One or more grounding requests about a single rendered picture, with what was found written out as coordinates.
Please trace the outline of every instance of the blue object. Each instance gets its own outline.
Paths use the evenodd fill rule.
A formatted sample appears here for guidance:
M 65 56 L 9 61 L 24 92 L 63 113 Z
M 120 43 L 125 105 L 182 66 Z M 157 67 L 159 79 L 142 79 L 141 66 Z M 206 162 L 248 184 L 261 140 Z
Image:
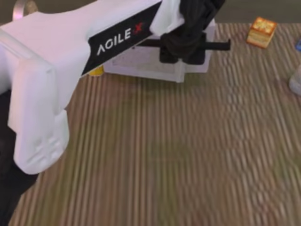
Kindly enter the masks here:
M 297 42 L 296 50 L 301 52 L 301 39 L 299 39 L 299 41 Z

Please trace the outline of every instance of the white robotic arm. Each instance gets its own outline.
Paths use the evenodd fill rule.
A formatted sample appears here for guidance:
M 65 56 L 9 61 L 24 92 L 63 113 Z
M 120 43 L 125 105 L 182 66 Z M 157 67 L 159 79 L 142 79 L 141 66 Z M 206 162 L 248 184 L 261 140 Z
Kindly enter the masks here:
M 65 107 L 81 76 L 152 34 L 183 23 L 180 0 L 99 0 L 0 27 L 0 93 L 12 89 L 14 160 L 27 174 L 54 164 L 69 140 Z

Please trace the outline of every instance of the red letter x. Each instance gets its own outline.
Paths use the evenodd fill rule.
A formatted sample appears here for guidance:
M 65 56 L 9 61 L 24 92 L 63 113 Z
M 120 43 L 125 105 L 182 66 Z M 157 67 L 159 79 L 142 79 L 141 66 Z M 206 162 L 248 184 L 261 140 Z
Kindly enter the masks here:
M 140 31 L 142 31 L 142 22 L 140 22 L 139 24 L 136 24 L 135 25 L 135 31 L 134 31 L 134 33 L 135 34 L 137 34 L 137 33 L 139 33 Z

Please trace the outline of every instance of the cardboard box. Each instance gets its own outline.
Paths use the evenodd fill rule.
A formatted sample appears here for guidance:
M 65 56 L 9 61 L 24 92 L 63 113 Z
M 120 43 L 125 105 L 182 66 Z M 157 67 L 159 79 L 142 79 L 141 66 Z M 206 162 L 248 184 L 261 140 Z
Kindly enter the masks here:
M 257 17 L 251 26 L 246 42 L 260 48 L 268 47 L 275 33 L 277 23 Z

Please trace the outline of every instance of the dark background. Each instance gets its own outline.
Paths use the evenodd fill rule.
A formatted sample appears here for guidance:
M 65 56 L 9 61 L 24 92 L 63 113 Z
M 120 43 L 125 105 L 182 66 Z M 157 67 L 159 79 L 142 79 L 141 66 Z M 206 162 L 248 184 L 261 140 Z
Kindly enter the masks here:
M 252 22 L 257 16 L 278 23 L 301 23 L 301 0 L 226 0 L 217 22 Z M 92 0 L 36 0 L 39 10 L 58 13 L 77 9 Z M 0 23 L 11 20 L 14 0 L 0 0 Z

